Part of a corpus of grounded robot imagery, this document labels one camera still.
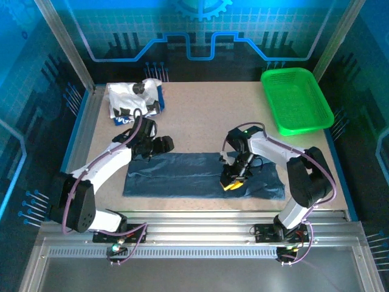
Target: vertical metal post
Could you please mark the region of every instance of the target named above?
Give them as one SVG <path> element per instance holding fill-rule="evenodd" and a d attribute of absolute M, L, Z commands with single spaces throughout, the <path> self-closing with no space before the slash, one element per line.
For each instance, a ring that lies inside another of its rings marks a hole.
<path fill-rule="evenodd" d="M 91 75 L 89 74 L 80 54 L 77 52 L 74 43 L 68 34 L 64 24 L 62 23 L 60 16 L 55 11 L 53 4 L 50 0 L 34 0 L 39 10 L 41 11 L 43 18 L 46 20 L 55 38 L 59 42 L 62 50 L 69 59 L 74 71 L 77 73 L 82 84 L 89 91 L 93 93 L 95 84 Z"/>
<path fill-rule="evenodd" d="M 332 58 L 334 58 L 338 48 L 343 43 L 346 34 L 350 30 L 350 27 L 353 25 L 354 20 L 359 14 L 365 1 L 366 0 L 350 0 L 350 4 L 346 8 L 335 29 L 335 32 L 329 39 L 328 44 L 313 71 L 316 81 L 319 82 L 323 77 L 324 72 L 327 70 L 327 67 L 332 61 Z"/>

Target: robotic arm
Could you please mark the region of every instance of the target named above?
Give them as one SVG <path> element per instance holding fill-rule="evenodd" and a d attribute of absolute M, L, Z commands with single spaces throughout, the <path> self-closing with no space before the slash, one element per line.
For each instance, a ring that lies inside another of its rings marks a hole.
<path fill-rule="evenodd" d="M 239 128 L 229 131 L 226 142 L 238 151 L 238 156 L 236 159 L 230 158 L 223 149 L 221 160 L 225 164 L 220 183 L 224 190 L 241 187 L 252 176 L 250 166 L 258 156 L 265 157 L 287 170 L 292 198 L 274 218 L 275 232 L 280 240 L 283 240 L 298 228 L 314 205 L 332 190 L 332 184 L 322 170 L 324 169 L 331 179 L 332 176 L 318 148 L 304 150 L 291 147 L 268 136 L 264 125 L 261 125 L 263 128 L 252 126 L 245 131 Z"/>
<path fill-rule="evenodd" d="M 110 210 L 97 210 L 94 195 L 113 173 L 136 156 L 141 155 L 146 159 L 172 151 L 172 138 L 156 137 L 156 134 L 156 123 L 139 116 L 135 119 L 134 127 L 116 136 L 97 159 L 70 174 L 57 175 L 52 185 L 52 197 L 47 211 L 49 219 L 62 223 L 65 213 L 66 227 L 78 232 L 88 229 L 125 231 L 123 229 L 126 228 L 126 218 Z M 67 208 L 74 185 L 74 197 Z"/>

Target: blue cloth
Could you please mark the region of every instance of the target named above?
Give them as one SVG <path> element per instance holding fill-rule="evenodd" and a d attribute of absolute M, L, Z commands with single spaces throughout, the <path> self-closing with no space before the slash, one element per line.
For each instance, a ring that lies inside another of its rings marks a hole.
<path fill-rule="evenodd" d="M 285 199 L 275 164 L 265 158 L 262 170 L 260 159 L 252 163 L 253 176 L 242 187 L 225 192 L 219 182 L 223 170 L 219 157 L 219 153 L 165 153 L 150 162 L 131 161 L 123 196 Z"/>

